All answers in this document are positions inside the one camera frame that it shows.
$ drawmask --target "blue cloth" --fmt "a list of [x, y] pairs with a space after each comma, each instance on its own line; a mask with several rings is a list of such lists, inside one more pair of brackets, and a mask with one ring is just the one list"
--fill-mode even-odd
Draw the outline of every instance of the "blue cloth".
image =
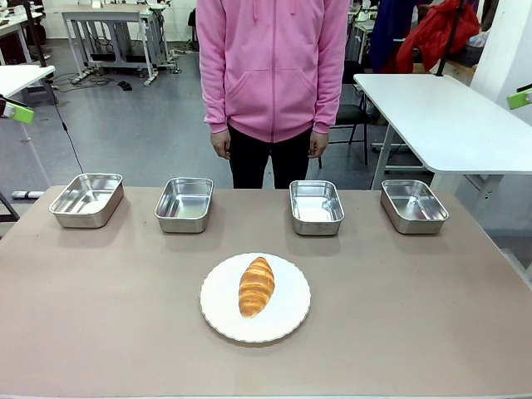
[[381, 0], [369, 51], [373, 71], [379, 72], [409, 32], [417, 0]]

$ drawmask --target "hoodie sleeve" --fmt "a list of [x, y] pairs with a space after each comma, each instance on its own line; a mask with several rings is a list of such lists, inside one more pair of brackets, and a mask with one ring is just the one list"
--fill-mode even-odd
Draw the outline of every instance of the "hoodie sleeve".
[[204, 121], [211, 133], [227, 129], [225, 116], [225, 10], [221, 0], [198, 0], [199, 70], [203, 99], [207, 107]]
[[336, 122], [342, 92], [349, 0], [324, 0], [325, 15], [318, 42], [318, 100], [314, 131], [327, 134]]

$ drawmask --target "green device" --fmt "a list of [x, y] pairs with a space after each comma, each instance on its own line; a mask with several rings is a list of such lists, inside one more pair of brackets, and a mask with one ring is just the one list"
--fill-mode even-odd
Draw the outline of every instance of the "green device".
[[0, 116], [13, 119], [26, 125], [33, 123], [34, 112], [21, 102], [8, 100], [0, 95]]
[[532, 104], [532, 85], [517, 89], [517, 94], [508, 96], [508, 106], [511, 110]]

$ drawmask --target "chair seat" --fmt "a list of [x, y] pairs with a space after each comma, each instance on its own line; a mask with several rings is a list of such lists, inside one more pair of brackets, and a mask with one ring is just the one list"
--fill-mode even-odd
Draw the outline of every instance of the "chair seat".
[[367, 113], [353, 104], [340, 105], [336, 115], [336, 125], [358, 125], [369, 122]]

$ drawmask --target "metal tray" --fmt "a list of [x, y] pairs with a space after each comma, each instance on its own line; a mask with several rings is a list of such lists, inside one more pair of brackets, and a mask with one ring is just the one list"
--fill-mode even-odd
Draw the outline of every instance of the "metal tray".
[[122, 176], [105, 173], [78, 175], [50, 205], [62, 227], [99, 229], [124, 196]]
[[344, 213], [333, 183], [300, 180], [290, 185], [293, 229], [300, 235], [336, 235]]
[[428, 185], [418, 180], [385, 180], [381, 202], [402, 234], [436, 234], [449, 213]]
[[166, 233], [201, 233], [207, 228], [214, 183], [180, 177], [168, 182], [155, 208]]

